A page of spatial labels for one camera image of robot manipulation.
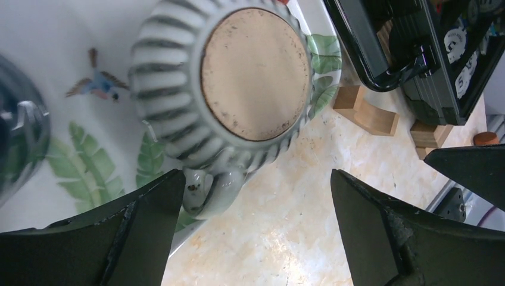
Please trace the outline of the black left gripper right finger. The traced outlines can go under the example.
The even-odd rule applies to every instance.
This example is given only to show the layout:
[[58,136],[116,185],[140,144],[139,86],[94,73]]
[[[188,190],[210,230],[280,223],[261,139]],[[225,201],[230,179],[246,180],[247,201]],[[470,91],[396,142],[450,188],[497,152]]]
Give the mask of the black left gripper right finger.
[[427,212],[343,170],[332,199],[354,285],[503,285],[504,233]]

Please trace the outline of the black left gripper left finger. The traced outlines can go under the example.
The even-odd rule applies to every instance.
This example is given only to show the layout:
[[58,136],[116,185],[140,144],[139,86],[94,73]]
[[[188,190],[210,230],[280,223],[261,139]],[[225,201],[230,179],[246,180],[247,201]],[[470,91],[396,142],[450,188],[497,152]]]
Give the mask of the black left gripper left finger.
[[2,285],[160,285],[186,187],[181,170],[43,229],[1,234]]

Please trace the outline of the grey striped mug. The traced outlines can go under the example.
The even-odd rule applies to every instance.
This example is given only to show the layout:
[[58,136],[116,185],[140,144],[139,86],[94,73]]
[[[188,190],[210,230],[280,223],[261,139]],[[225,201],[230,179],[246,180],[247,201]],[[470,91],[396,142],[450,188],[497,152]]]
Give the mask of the grey striped mug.
[[139,119],[181,162],[183,208],[222,214],[250,174],[296,140],[314,68],[297,18],[279,1],[160,1],[132,46]]

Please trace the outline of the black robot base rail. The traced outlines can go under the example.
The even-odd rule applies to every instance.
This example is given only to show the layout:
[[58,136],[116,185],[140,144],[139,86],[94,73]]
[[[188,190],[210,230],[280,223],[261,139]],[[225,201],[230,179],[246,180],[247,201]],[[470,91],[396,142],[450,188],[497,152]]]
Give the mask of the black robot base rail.
[[466,206],[463,191],[452,187],[433,211],[445,219],[463,223],[466,220]]

